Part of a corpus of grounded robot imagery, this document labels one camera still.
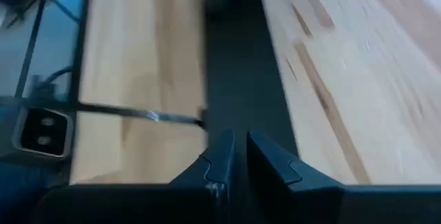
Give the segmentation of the grey black connector box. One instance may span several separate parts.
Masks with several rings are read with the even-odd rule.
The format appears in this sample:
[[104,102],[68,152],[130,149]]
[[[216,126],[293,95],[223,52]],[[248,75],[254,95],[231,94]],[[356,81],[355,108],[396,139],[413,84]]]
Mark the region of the grey black connector box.
[[73,127],[72,118],[62,112],[20,107],[12,145],[24,152],[65,158],[70,154]]

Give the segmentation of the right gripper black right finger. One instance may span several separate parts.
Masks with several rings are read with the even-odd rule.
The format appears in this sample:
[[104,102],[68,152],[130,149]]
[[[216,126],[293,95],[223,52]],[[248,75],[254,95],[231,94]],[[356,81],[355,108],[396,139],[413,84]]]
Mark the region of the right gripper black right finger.
[[272,224],[441,224],[441,185],[345,185],[259,132],[247,169]]

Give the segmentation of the black raceway cover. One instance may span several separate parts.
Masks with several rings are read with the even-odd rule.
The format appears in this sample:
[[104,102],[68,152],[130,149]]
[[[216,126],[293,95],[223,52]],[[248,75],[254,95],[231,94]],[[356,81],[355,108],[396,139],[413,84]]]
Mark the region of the black raceway cover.
[[231,224],[270,224],[247,171],[247,133],[297,153],[262,0],[204,0],[205,124],[209,144],[235,137]]

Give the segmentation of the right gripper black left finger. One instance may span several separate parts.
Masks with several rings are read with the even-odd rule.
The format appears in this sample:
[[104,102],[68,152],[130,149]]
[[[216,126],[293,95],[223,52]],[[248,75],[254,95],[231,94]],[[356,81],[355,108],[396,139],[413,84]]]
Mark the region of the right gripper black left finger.
[[228,224],[231,130],[166,184],[73,185],[47,193],[34,224]]

